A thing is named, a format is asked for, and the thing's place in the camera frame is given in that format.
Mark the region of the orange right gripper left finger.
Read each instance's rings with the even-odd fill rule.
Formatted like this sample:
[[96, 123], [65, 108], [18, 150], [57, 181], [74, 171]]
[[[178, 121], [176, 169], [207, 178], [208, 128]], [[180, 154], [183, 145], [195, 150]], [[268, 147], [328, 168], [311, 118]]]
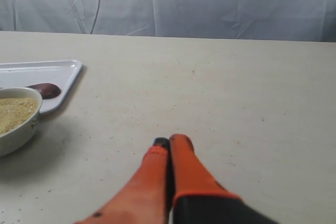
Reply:
[[124, 187], [100, 209], [78, 223], [168, 223], [170, 145], [158, 137]]

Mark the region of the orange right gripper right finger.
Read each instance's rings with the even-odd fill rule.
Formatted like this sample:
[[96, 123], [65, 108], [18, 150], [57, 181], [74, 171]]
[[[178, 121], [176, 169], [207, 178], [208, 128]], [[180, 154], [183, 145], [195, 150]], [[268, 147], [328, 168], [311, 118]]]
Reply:
[[225, 189], [197, 158], [188, 136], [172, 135], [170, 149], [173, 223], [275, 223]]

